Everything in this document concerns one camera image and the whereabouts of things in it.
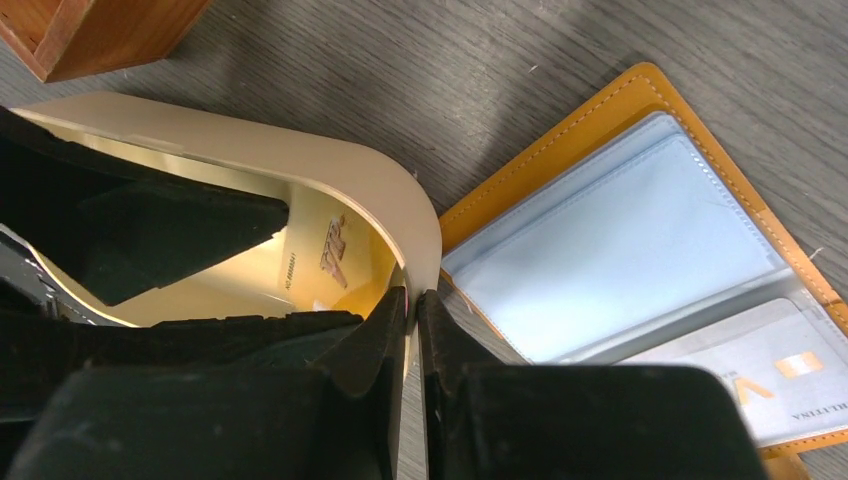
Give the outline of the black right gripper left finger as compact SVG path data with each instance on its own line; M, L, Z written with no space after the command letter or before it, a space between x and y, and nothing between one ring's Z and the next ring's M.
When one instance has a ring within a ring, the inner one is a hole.
M394 479L406 362L408 298L391 287L368 318L315 363L328 374L316 422L313 479Z

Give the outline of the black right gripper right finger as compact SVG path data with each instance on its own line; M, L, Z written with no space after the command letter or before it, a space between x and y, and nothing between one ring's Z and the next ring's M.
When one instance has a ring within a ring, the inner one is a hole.
M466 377L503 362L457 324L438 293L416 303L419 327L427 472L430 479L475 479L474 426Z

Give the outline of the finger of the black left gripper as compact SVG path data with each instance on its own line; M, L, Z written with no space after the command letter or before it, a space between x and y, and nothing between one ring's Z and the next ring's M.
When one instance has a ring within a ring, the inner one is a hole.
M363 321L347 311L162 322L149 328L49 319L1 285L1 418L31 421L53 392L89 367L305 366Z
M280 231L288 205L61 139L1 110L1 223L114 306Z

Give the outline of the gold VIP credit card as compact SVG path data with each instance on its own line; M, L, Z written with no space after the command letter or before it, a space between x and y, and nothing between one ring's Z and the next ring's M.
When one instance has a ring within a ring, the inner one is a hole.
M326 193L292 184L284 233L278 282L283 299L298 311L371 313L396 258L366 218Z

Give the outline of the cream oval plastic tray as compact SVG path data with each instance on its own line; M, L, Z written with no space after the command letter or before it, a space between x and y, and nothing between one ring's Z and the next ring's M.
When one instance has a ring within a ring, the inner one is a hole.
M418 297L436 288L441 233L433 205L400 164L371 148L318 135L110 92L4 110L1 124L27 144L95 140L170 155L150 167L263 195L309 189L350 208L385 241L407 301L406 366L416 354Z

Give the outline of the orange leather card holder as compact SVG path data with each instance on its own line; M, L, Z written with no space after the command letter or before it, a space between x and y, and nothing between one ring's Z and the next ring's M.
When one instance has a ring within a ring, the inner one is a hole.
M631 357L777 298L847 305L663 72L637 64L448 210L442 272L523 359ZM774 479L847 426L762 446Z

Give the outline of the silver VIP credit card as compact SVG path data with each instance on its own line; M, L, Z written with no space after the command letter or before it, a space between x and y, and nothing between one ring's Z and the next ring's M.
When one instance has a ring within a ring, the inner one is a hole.
M630 360L711 372L762 446L847 426L847 339L819 307L777 298Z

